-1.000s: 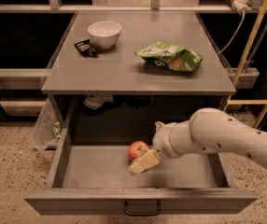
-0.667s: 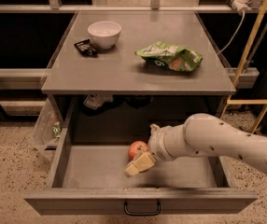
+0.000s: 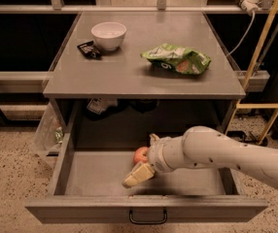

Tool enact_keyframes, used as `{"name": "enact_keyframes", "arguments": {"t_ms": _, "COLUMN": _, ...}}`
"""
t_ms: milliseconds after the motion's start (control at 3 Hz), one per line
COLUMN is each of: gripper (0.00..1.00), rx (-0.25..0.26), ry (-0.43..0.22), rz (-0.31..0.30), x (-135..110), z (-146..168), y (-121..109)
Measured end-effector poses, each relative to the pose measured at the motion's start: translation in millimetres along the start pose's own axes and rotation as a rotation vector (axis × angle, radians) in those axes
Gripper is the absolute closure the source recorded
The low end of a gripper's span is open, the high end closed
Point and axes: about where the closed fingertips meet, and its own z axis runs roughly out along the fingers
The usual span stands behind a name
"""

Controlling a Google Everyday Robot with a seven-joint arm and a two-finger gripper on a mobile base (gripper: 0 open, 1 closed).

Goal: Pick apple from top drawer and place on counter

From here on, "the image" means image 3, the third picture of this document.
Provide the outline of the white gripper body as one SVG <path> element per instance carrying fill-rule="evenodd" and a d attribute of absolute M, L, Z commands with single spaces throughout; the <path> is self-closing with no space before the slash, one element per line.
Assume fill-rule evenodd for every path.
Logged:
<path fill-rule="evenodd" d="M 152 167 L 160 173 L 182 168 L 185 164 L 182 138 L 164 137 L 153 144 L 150 143 L 147 158 Z"/>

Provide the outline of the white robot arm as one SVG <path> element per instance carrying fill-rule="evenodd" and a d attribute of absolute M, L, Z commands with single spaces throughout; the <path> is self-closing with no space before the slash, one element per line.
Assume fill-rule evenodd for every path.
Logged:
<path fill-rule="evenodd" d="M 205 126 L 174 138 L 151 135 L 146 159 L 135 164 L 122 185 L 131 188 L 156 173 L 212 167 L 237 170 L 278 190 L 278 149 L 240 143 Z"/>

